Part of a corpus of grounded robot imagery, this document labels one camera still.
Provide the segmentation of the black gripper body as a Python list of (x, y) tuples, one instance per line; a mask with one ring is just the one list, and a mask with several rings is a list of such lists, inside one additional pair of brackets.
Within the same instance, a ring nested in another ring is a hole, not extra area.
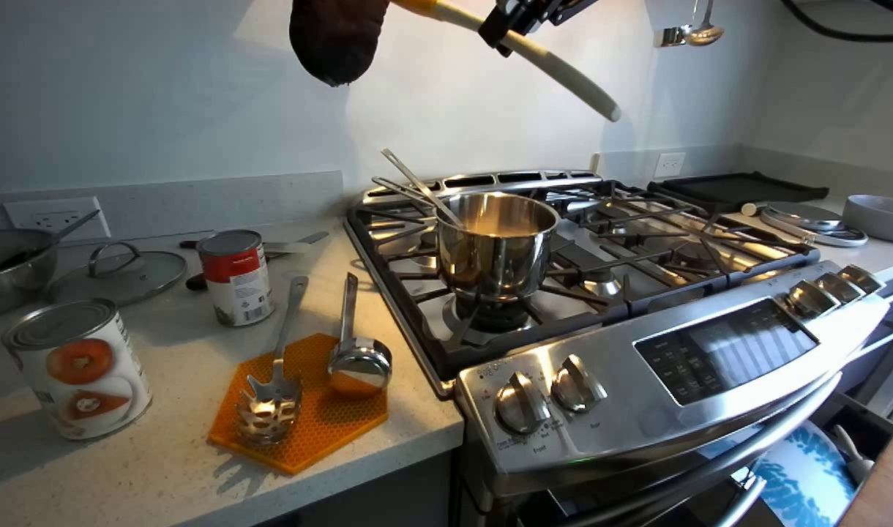
[(497, 48), (510, 32), (529, 36), (541, 23), (566, 23), (593, 0), (495, 0), (487, 20), (478, 27), (490, 48)]

